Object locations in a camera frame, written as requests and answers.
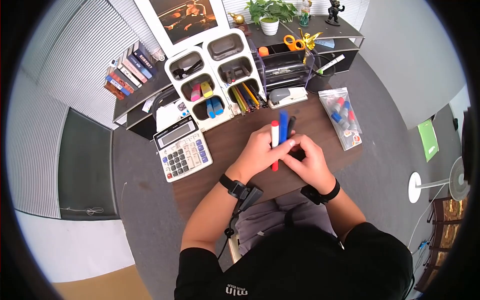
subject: fan stand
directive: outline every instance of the fan stand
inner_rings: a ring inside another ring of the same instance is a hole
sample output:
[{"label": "fan stand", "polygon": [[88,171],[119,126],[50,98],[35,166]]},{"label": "fan stand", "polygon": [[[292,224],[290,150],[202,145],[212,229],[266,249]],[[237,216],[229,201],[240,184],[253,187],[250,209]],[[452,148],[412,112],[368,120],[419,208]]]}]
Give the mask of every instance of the fan stand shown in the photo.
[{"label": "fan stand", "polygon": [[447,178],[444,180],[422,184],[420,174],[417,172],[413,172],[412,175],[410,175],[410,180],[408,180],[408,199],[411,203],[415,203],[420,198],[420,192],[422,189],[448,184],[449,182],[450,179]]}]

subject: calculator button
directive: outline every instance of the calculator button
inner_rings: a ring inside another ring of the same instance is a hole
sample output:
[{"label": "calculator button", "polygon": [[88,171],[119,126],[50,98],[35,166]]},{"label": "calculator button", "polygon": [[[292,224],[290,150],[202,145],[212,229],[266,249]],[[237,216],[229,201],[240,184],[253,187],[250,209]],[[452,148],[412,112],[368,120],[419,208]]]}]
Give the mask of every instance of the calculator button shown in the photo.
[{"label": "calculator button", "polygon": [[195,167],[191,156],[187,157],[187,165],[190,169]]},{"label": "calculator button", "polygon": [[192,155],[192,159],[193,159],[193,163],[195,164],[195,166],[198,166],[199,164],[201,164],[200,157],[198,156],[198,154]]}]

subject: green folder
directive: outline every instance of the green folder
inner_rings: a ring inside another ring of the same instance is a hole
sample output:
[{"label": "green folder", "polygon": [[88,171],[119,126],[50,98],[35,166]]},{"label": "green folder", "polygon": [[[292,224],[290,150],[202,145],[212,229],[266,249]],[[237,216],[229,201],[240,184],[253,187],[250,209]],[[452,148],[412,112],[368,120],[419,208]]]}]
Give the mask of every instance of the green folder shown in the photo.
[{"label": "green folder", "polygon": [[432,159],[435,153],[438,152],[437,136],[433,128],[432,120],[428,119],[417,126],[420,133],[421,142],[423,144],[423,151],[427,162]]}]

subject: black t-shirt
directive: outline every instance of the black t-shirt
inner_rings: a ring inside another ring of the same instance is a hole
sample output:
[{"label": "black t-shirt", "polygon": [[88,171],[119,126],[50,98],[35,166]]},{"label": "black t-shirt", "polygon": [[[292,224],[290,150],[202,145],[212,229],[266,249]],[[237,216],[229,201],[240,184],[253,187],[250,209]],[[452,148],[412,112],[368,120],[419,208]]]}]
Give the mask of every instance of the black t-shirt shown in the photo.
[{"label": "black t-shirt", "polygon": [[412,274],[404,244],[363,223],[344,247],[318,228],[288,228],[225,272],[210,251],[188,248],[180,253],[175,299],[400,299]]}]

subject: fan base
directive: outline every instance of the fan base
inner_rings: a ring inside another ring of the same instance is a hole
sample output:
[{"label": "fan base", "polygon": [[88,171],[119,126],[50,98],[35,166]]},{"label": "fan base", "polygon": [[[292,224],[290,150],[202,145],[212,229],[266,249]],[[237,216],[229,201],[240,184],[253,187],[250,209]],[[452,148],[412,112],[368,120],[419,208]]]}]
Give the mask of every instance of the fan base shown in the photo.
[{"label": "fan base", "polygon": [[421,189],[417,188],[417,185],[421,185],[420,174],[413,172],[408,180],[408,200],[411,203],[415,203],[420,198]]}]

